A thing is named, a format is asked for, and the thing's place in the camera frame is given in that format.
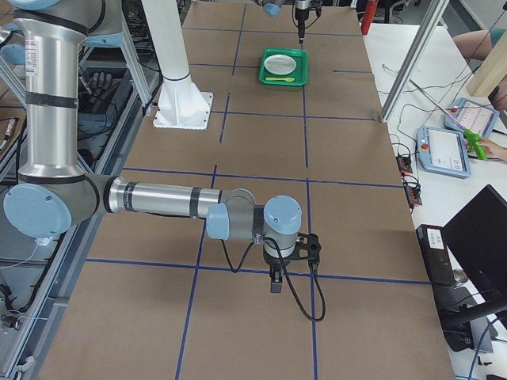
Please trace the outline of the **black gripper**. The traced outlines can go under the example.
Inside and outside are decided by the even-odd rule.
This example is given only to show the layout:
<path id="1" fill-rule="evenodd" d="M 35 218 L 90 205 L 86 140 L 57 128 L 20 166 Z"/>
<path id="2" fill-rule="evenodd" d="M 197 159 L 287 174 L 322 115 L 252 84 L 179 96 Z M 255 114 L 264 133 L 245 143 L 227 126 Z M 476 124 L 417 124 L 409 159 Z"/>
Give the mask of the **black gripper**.
<path id="1" fill-rule="evenodd" d="M 269 266 L 270 270 L 270 292 L 273 294 L 280 294 L 282 291 L 282 275 L 283 269 L 292 262 L 290 257 L 280 258 L 271 256 L 266 251 L 263 252 L 263 258 Z"/>
<path id="2" fill-rule="evenodd" d="M 308 20 L 309 12 L 310 10 L 308 8 L 306 9 L 295 8 L 294 10 L 294 17 L 296 26 L 298 28 L 298 37 L 300 44 L 304 42 L 306 21 Z"/>

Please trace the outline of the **person's forearm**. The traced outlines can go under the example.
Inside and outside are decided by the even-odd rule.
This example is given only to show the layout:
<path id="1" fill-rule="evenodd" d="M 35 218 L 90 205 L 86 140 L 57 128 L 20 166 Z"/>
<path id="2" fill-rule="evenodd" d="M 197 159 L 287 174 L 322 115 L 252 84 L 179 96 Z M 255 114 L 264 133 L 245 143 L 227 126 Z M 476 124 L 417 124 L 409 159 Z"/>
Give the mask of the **person's forearm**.
<path id="1" fill-rule="evenodd" d="M 487 30 L 466 32 L 453 37 L 452 40 L 467 61 L 483 61 L 493 49 L 491 35 Z"/>

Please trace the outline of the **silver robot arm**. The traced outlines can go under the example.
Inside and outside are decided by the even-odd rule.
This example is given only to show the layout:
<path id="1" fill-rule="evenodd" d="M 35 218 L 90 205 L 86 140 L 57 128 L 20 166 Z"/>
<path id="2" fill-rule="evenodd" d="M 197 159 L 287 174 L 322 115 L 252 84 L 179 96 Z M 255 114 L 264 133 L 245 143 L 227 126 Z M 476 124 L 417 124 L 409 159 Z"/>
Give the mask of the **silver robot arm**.
<path id="1" fill-rule="evenodd" d="M 280 0 L 257 0 L 255 1 L 263 11 L 270 17 L 276 17 L 284 4 L 284 1 Z M 299 43 L 302 44 L 305 38 L 306 22 L 309 18 L 311 10 L 310 0 L 296 0 L 292 2 L 292 21 L 297 28 Z"/>
<path id="2" fill-rule="evenodd" d="M 210 238 L 260 244 L 271 290 L 289 283 L 287 266 L 303 248 L 302 211 L 276 196 L 256 204 L 244 189 L 129 182 L 84 172 L 77 163 L 78 52 L 82 46 L 121 48 L 135 86 L 150 100 L 118 1 L 15 1 L 13 18 L 25 37 L 28 159 L 3 207 L 10 223 L 46 238 L 99 213 L 122 211 L 203 219 Z"/>

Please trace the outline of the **person's hand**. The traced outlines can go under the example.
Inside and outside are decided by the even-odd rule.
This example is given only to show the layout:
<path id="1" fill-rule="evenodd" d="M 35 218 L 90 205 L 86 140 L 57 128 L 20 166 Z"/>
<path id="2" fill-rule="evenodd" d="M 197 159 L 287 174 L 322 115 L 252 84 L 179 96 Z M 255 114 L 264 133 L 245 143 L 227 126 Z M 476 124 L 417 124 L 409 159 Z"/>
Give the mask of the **person's hand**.
<path id="1" fill-rule="evenodd" d="M 500 146 L 490 139 L 480 139 L 476 144 L 484 149 L 489 158 L 500 159 L 504 162 L 507 161 L 506 147 Z"/>

